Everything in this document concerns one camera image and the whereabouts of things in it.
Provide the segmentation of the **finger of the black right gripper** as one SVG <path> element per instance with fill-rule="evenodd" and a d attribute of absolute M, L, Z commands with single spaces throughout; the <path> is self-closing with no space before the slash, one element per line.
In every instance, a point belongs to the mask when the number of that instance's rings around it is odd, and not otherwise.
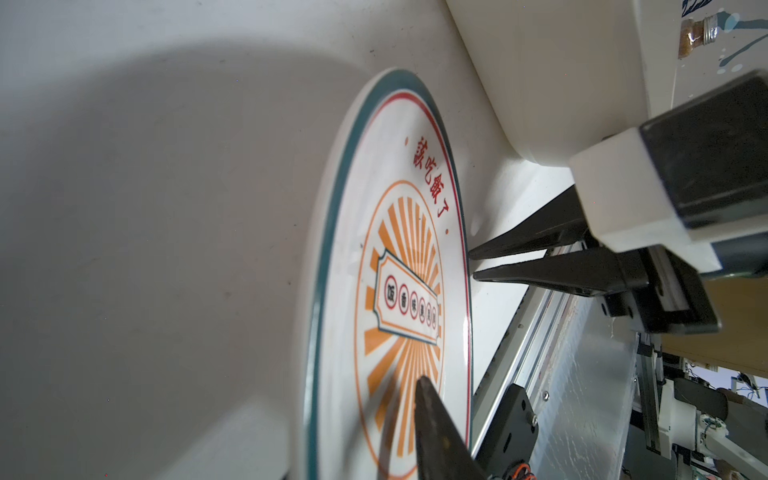
<path fill-rule="evenodd" d="M 584 297 L 621 294 L 648 286 L 648 273 L 638 251 L 617 254 L 605 247 L 501 265 L 477 271 L 473 278 Z"/>
<path fill-rule="evenodd" d="M 511 230 L 471 249 L 470 260 L 487 260 L 571 245 L 589 230 L 575 186 L 571 186 Z"/>

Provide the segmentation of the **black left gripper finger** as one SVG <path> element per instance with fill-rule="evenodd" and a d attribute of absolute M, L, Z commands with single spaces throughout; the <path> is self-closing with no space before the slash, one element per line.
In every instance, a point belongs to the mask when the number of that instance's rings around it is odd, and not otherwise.
<path fill-rule="evenodd" d="M 416 382 L 414 400 L 418 478 L 485 479 L 428 377 Z"/>

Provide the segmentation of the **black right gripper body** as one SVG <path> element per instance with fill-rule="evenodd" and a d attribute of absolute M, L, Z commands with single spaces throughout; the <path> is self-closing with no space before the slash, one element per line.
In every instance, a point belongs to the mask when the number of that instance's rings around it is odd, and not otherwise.
<path fill-rule="evenodd" d="M 644 334 L 702 335 L 720 320 L 699 273 L 662 246 L 616 256 L 621 283 L 603 297 L 604 312 L 626 317 Z"/>

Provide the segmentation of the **orange sunburst plate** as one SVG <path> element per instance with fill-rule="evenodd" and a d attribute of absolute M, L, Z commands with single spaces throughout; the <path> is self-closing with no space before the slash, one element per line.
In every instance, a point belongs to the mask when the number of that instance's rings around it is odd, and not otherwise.
<path fill-rule="evenodd" d="M 292 479 L 413 479 L 416 385 L 471 440 L 472 308 L 456 162 L 414 73 L 348 109 L 310 218 L 297 296 Z"/>

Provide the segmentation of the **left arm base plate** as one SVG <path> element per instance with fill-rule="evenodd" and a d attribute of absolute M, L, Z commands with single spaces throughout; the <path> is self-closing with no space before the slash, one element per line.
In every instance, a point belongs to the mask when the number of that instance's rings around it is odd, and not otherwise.
<path fill-rule="evenodd" d="M 528 464 L 538 438 L 538 416 L 526 390 L 510 385 L 501 398 L 475 457 L 489 479 L 510 479 Z"/>

